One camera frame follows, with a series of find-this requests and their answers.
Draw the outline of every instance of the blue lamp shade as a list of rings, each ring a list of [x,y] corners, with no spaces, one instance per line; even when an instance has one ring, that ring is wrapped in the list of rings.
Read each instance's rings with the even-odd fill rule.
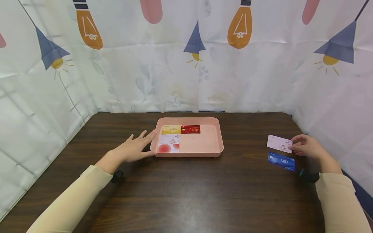
[[[194,27],[193,33],[190,36],[188,43],[186,44],[184,52],[200,54],[201,50],[206,50],[206,49],[203,46],[203,43],[201,40],[200,29],[198,27],[198,21],[197,21],[197,24]]]
[[[325,54],[340,61],[354,63],[356,21],[345,27],[315,53]]]
[[[47,70],[55,60],[69,55],[70,53],[48,40],[38,27],[35,26],[35,28],[41,50],[41,60]]]

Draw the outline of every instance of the dark brown table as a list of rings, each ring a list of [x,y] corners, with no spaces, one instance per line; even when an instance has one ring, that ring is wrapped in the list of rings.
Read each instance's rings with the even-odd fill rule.
[[[219,158],[123,164],[125,178],[106,186],[75,232],[324,232],[313,186],[268,163],[268,134],[302,133],[284,113],[98,113],[0,223],[0,232],[26,232],[89,165],[131,133],[152,130],[161,117],[208,116],[220,121]],[[306,166],[301,157],[296,163]]]

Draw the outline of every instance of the yellow bulb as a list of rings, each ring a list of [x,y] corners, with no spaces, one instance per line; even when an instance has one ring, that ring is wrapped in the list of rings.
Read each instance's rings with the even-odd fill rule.
[[[235,48],[244,48],[250,41],[253,22],[248,6],[241,6],[228,29],[228,43]]]
[[[93,22],[91,13],[88,10],[76,10],[76,18],[80,35],[86,45],[94,49],[102,48],[102,39]]]
[[[53,69],[58,69],[62,66],[63,64],[63,59],[62,58],[58,58],[57,60],[55,60],[50,66],[53,68]]]
[[[333,57],[329,57],[328,55],[324,55],[323,62],[325,63],[325,65],[331,66],[339,62],[339,60]]]
[[[194,60],[196,60],[196,61],[199,61],[199,60],[200,60],[200,55],[199,55],[199,54],[197,54],[197,53],[192,53],[192,56],[193,56]]]

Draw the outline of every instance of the white curtain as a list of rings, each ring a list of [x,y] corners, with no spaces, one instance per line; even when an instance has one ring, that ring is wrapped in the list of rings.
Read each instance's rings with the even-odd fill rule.
[[[2,1],[0,219],[98,111],[292,114],[373,195],[365,3]]]

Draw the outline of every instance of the lamp print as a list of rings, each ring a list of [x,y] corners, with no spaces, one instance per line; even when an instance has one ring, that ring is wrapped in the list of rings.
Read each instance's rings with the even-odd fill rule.
[[[93,22],[86,0],[73,0],[80,36],[84,43],[93,49],[102,48],[102,39]]]
[[[157,24],[163,16],[161,0],[140,0],[144,18],[151,24]]]
[[[60,46],[56,45],[52,41],[50,41],[45,35],[40,31],[40,29],[35,25],[33,20],[31,19],[30,15],[27,13],[26,9],[23,7],[22,3],[18,0],[19,4],[21,4],[23,10],[26,12],[27,16],[30,18],[31,22],[35,26],[36,35],[38,36],[40,51],[41,51],[41,60],[44,63],[44,67],[47,70],[49,67],[52,67],[56,71],[54,72],[54,79],[56,79],[56,75],[61,77],[60,72],[57,70],[61,68],[63,65],[63,57],[69,55],[70,53],[61,48]]]
[[[241,0],[241,6],[228,29],[228,43],[235,48],[244,48],[250,41],[253,30],[251,1]]]
[[[369,0],[365,1],[359,14],[352,23],[350,23],[347,27],[337,33],[327,43],[325,43],[314,52],[324,54],[323,60],[321,62],[314,63],[314,65],[323,62],[327,66],[333,66],[339,61],[344,61],[351,64],[354,63],[354,40],[356,23],[368,2]],[[339,76],[339,73],[334,67],[333,70]]]
[[[206,49],[201,40],[200,30],[199,30],[198,21],[197,21],[197,24],[195,25],[194,30],[192,32],[192,35],[190,36],[189,41],[186,44],[186,47],[184,49],[184,52],[191,53],[193,57],[193,59],[188,61],[187,63],[190,63],[196,60],[197,64],[194,66],[194,68],[196,68],[198,65],[198,62],[202,61],[200,59],[200,51],[202,50],[206,50]]]
[[[307,0],[304,6],[302,21],[304,24],[309,24],[315,15],[320,0]]]
[[[4,40],[4,37],[0,33],[0,48],[4,48],[6,46],[6,42]]]

